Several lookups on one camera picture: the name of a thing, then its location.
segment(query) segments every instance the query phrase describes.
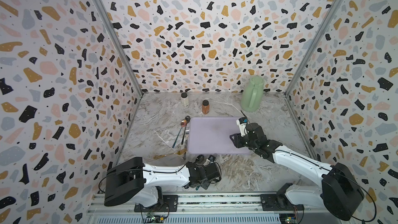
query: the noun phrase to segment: green pitcher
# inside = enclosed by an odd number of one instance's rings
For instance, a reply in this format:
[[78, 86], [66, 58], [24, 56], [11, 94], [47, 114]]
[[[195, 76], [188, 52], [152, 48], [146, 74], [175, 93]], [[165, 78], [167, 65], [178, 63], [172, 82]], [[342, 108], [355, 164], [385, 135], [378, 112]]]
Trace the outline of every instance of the green pitcher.
[[246, 85], [240, 106], [246, 112], [254, 112], [260, 106], [261, 99], [263, 98], [264, 91], [264, 79], [258, 75], [249, 79], [249, 83]]

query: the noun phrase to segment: marble table surface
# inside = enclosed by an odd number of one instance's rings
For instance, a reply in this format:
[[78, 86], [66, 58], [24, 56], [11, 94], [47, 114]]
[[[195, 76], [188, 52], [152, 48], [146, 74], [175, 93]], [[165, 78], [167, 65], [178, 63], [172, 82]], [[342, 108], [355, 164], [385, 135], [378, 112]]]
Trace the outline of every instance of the marble table surface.
[[[176, 147], [172, 148], [180, 130], [180, 121], [187, 115], [205, 116], [201, 111], [201, 103], [205, 99], [210, 104], [210, 112], [206, 116], [242, 117], [241, 95], [241, 93], [188, 93], [189, 105], [184, 107], [179, 93], [144, 94], [118, 164], [137, 156], [142, 157], [144, 163], [157, 166], [178, 166], [195, 161], [197, 155], [188, 153], [186, 156], [171, 155], [157, 160], [153, 157], [173, 153], [186, 147], [186, 142], [181, 145], [180, 134]], [[262, 126], [268, 139], [279, 141], [292, 150], [308, 156], [286, 106], [284, 95], [266, 94], [258, 110], [243, 112], [250, 122]], [[222, 181], [210, 185], [208, 192], [277, 191], [285, 183], [312, 185], [311, 181], [297, 172], [262, 159], [254, 152], [246, 155], [218, 154], [216, 157], [222, 170]], [[163, 186], [162, 190], [195, 191], [191, 188], [187, 190], [174, 186]]]

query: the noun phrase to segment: patterned wall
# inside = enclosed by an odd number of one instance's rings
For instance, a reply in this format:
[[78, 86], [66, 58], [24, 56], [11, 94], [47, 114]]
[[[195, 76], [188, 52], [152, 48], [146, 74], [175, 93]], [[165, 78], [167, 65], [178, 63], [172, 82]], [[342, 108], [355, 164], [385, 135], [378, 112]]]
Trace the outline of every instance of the patterned wall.
[[0, 0], [0, 222], [84, 223], [136, 103], [91, 0]]
[[333, 0], [103, 0], [144, 92], [282, 92]]
[[[350, 168], [379, 224], [398, 223], [397, 8], [345, 0], [290, 95], [318, 159]], [[367, 197], [355, 216], [373, 214]]]

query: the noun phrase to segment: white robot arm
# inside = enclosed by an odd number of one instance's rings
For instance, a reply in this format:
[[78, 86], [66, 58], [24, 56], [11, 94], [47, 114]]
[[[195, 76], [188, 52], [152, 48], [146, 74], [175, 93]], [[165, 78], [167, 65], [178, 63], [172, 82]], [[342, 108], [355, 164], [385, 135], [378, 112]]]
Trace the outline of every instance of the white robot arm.
[[[260, 157], [286, 166], [317, 185], [287, 183], [282, 186], [273, 198], [281, 210], [292, 205], [309, 205], [326, 208], [341, 220], [351, 218], [364, 194], [345, 165], [337, 163], [331, 166], [294, 152], [280, 142], [269, 140], [261, 126], [257, 123], [247, 124], [246, 117], [238, 119], [237, 125], [240, 133], [230, 135], [235, 147], [248, 147]], [[107, 178], [105, 206], [116, 206], [131, 200], [143, 207], [151, 207], [162, 204], [160, 186], [207, 189], [210, 183], [221, 180], [221, 169], [216, 163], [206, 166], [191, 162], [177, 167], [152, 166], [143, 163], [141, 157], [134, 157], [110, 169]]]
[[108, 170], [106, 178], [105, 206], [116, 206], [131, 200], [151, 207], [161, 204], [160, 186], [207, 189], [211, 183], [221, 180], [221, 171], [216, 163], [205, 166], [192, 162], [177, 167], [153, 166], [143, 163], [142, 157], [134, 157]]

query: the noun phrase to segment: metal frame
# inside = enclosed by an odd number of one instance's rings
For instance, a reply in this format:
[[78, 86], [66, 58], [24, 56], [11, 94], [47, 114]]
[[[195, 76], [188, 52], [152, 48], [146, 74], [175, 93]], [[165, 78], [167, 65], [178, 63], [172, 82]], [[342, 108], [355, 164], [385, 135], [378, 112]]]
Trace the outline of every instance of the metal frame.
[[[141, 217], [139, 213], [129, 216], [117, 216], [117, 215], [102, 215], [92, 217], [89, 221], [90, 224], [102, 224], [102, 223], [142, 223], [144, 219], [145, 223], [151, 221], [146, 216]], [[257, 214], [173, 214], [164, 220], [162, 223], [201, 223], [201, 224], [212, 224], [212, 223], [240, 223], [240, 224], [280, 224], [279, 214], [275, 213], [257, 213]]]
[[[261, 194], [276, 192], [164, 192], [163, 195], [178, 195], [177, 211], [173, 214], [258, 214], [291, 213], [292, 211], [262, 211]], [[103, 205], [105, 194], [95, 194], [87, 215], [134, 214], [135, 203], [128, 201], [116, 207]], [[305, 212], [328, 213], [325, 208], [305, 206]]]
[[310, 45], [310, 47], [307, 49], [307, 52], [304, 55], [304, 58], [301, 60], [300, 64], [298, 65], [298, 68], [293, 75], [293, 78], [291, 79], [289, 85], [287, 86], [287, 89], [285, 91], [286, 95], [290, 95], [293, 87], [295, 86], [296, 82], [300, 78], [301, 72], [305, 69], [305, 66], [311, 59], [312, 54], [314, 53], [316, 47], [318, 46], [318, 43], [321, 41], [323, 35], [325, 34], [327, 28], [329, 27], [333, 17], [335, 16], [337, 10], [340, 8], [341, 3], [344, 0], [334, 0], [328, 13], [326, 14], [325, 19], [322, 21], [321, 26], [319, 27], [318, 31], [315, 33], [314, 39]]
[[309, 156], [312, 159], [316, 160], [316, 154], [315, 154], [315, 152], [314, 152], [314, 150], [313, 150], [313, 148], [311, 146], [311, 143], [307, 139], [307, 137], [305, 136], [304, 129], [302, 128], [302, 126], [301, 126], [301, 124], [299, 122], [299, 119], [297, 118], [297, 116], [296, 116], [296, 114], [295, 114], [295, 112], [293, 110], [293, 107], [291, 105], [291, 101], [287, 97], [285, 97], [285, 103], [286, 103], [286, 106], [287, 106], [287, 108], [289, 110], [289, 113], [290, 113], [290, 115], [291, 115], [291, 117], [293, 119], [293, 122], [295, 123], [296, 129], [297, 129], [297, 131], [298, 131], [298, 133], [299, 133], [299, 135], [301, 137], [301, 140], [303, 141], [304, 146], [307, 149], [307, 152], [308, 152]]
[[132, 119], [130, 120], [129, 129], [127, 130], [126, 135], [125, 135], [124, 138], [123, 138], [122, 146], [121, 146], [120, 149], [119, 149], [120, 152], [118, 152], [117, 155], [116, 155], [115, 165], [119, 164], [119, 160], [120, 160], [120, 157], [121, 157], [123, 148], [124, 148], [124, 146], [125, 146], [125, 144], [126, 144], [126, 142], [127, 142], [127, 138], [129, 137], [129, 134], [130, 134], [130, 130], [131, 130], [131, 127], [132, 127], [132, 122], [134, 121], [135, 116], [137, 115], [137, 112], [138, 112], [138, 108], [140, 107], [141, 99], [142, 99], [142, 96], [140, 96], [140, 97], [138, 98], [137, 108], [135, 109], [134, 115], [133, 115]]
[[123, 66], [126, 69], [126, 73], [130, 77], [130, 80], [134, 85], [134, 89], [136, 90], [139, 97], [141, 98], [142, 97], [141, 87], [137, 81], [137, 78], [135, 77], [134, 72], [132, 71], [129, 61], [127, 60], [126, 53], [124, 52], [124, 50], [122, 48], [119, 38], [116, 36], [115, 29], [113, 28], [113, 25], [107, 16], [107, 10], [106, 10], [105, 6], [103, 5], [102, 0], [92, 0], [92, 2], [98, 11], [99, 17], [101, 18], [103, 25], [104, 25], [106, 31], [108, 32], [109, 37], [111, 38], [111, 41], [115, 45], [116, 52], [122, 60]]

